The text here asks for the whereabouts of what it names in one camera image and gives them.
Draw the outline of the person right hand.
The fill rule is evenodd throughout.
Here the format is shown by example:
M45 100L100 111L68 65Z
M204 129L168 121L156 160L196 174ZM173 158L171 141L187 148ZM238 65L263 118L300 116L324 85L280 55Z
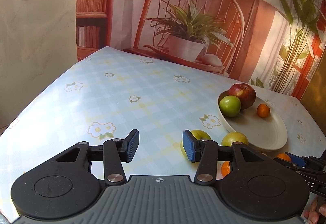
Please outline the person right hand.
M310 204L308 210L303 213L306 219L305 223L316 224L322 217L325 217L325 199L323 197L316 197Z

